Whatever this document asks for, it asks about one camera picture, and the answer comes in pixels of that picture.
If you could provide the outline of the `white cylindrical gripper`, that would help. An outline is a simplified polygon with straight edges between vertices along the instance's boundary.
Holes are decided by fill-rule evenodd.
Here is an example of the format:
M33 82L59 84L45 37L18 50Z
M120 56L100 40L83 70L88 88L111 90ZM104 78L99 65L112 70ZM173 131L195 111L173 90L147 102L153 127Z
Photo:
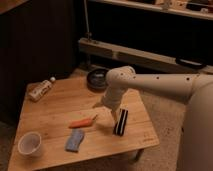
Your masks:
M118 123L117 109L119 108L122 97L126 93L125 89L108 87L105 94L101 98L101 102L95 103L92 108L103 107L103 105L111 109L111 115L113 117L114 123Z

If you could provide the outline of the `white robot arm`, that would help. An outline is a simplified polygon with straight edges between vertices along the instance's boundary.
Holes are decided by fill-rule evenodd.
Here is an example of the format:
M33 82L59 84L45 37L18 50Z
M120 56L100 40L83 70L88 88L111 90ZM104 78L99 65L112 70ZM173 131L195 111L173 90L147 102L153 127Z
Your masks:
M97 106L117 110L128 89L156 94L186 105L177 171L213 171L213 74L137 74L123 66L106 73L108 84Z

